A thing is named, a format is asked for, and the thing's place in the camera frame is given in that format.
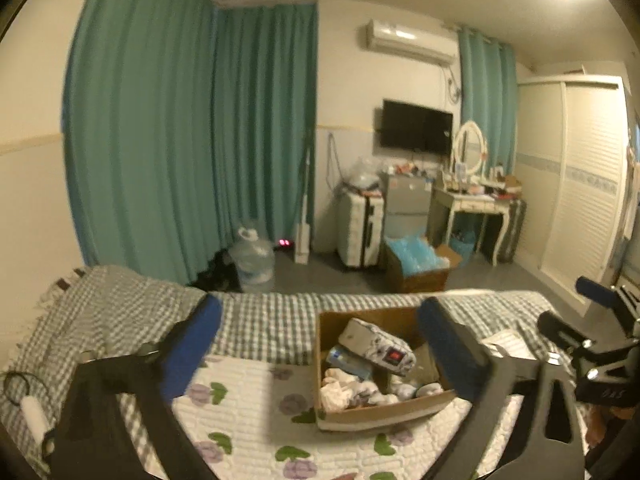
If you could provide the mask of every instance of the white wardrobe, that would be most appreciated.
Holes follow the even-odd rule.
[[[583,315],[575,280],[601,280],[625,198],[622,79],[537,77],[519,91],[515,174],[527,214],[515,259]]]

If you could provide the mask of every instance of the curtain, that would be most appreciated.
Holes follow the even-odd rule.
[[[87,0],[63,104],[70,204],[88,264],[187,283],[219,247],[210,0]]]
[[[290,237],[316,122],[317,7],[219,9],[215,23],[212,228],[227,244],[247,221]]]
[[[462,121],[473,120],[489,148],[487,168],[511,171],[518,110],[516,60],[511,45],[468,27],[458,34],[462,66]]]

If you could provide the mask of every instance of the mirror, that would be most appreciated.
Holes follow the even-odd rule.
[[[466,176],[482,175],[486,159],[487,145],[482,130],[475,122],[467,121],[453,139],[451,172],[455,171],[457,162],[462,162],[466,165]]]

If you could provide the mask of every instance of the checkered blanket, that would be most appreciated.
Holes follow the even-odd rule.
[[[203,292],[175,283],[144,278],[115,266],[87,269],[67,290],[48,291],[40,307],[43,316],[24,341],[13,370],[40,377],[31,383],[31,395],[40,399],[50,420],[56,421],[65,399],[78,354],[94,350],[99,357],[128,354],[148,341],[159,340],[177,321],[184,319],[200,301]],[[557,348],[536,331],[536,319],[551,304],[536,292],[444,293],[440,301],[459,322],[478,338],[511,328],[529,349],[544,358]],[[315,319],[319,312],[357,311],[417,305],[433,294],[223,294],[222,326],[210,353],[279,364],[310,363]],[[15,381],[9,393],[25,393]],[[2,402],[1,420],[30,462],[38,466],[38,450],[20,411]],[[143,460],[147,437],[134,403],[122,396],[121,407],[133,442]]]

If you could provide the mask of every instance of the white cylinder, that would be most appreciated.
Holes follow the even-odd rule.
[[[33,439],[36,441],[36,444],[40,446],[44,439],[44,434],[50,430],[47,415],[44,414],[38,399],[30,395],[22,398],[20,407],[24,415],[24,420],[27,422],[27,427],[33,435]]]

